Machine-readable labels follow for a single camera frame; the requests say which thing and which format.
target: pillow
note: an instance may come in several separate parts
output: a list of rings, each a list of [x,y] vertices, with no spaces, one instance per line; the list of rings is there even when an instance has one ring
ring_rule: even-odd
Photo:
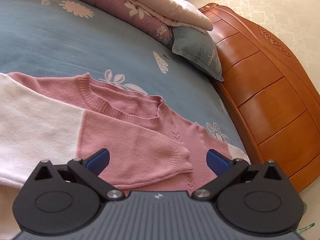
[[[216,46],[208,32],[203,34],[189,27],[172,27],[172,52],[183,56],[193,66],[213,78],[223,81],[222,68]]]

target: ribbed collar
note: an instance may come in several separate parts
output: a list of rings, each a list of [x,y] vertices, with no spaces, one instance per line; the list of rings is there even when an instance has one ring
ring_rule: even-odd
[[[99,82],[93,79],[92,77],[90,77],[89,73],[77,76],[76,78],[78,81],[79,92],[82,98],[93,111],[104,114],[104,115],[108,115],[110,117],[113,117],[125,122],[134,123],[136,125],[145,127],[150,130],[157,130],[162,127],[162,124],[165,119],[165,115],[169,107],[167,106],[167,104],[165,103],[165,101],[161,96],[145,96],[138,92],[123,90],[123,89],[117,88],[112,84]],[[91,84],[95,86],[108,88],[110,90],[121,93],[123,95],[136,96],[141,99],[155,101],[158,104],[156,117],[141,118],[135,115],[126,114],[123,111],[114,108],[106,99],[96,95],[92,91]]]

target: wall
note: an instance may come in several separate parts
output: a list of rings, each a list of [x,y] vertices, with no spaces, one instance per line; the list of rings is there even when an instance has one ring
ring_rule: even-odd
[[[320,91],[320,0],[187,0],[232,8],[278,36],[295,53]]]

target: metal screw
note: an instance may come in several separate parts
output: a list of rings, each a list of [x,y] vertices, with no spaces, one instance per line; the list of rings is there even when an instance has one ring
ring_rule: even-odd
[[[206,190],[206,189],[197,189],[195,191],[195,195],[197,197],[209,197],[210,196],[210,191],[209,190]]]
[[[107,192],[107,197],[109,198],[120,198],[122,197],[122,192],[120,190],[114,189]]]

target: gray gripper base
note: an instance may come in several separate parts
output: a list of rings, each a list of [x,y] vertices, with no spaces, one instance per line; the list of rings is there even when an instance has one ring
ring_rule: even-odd
[[[35,236],[22,232],[15,240],[300,240],[283,236],[249,236],[226,224],[208,202],[187,192],[132,192],[109,202],[87,227],[64,236]]]

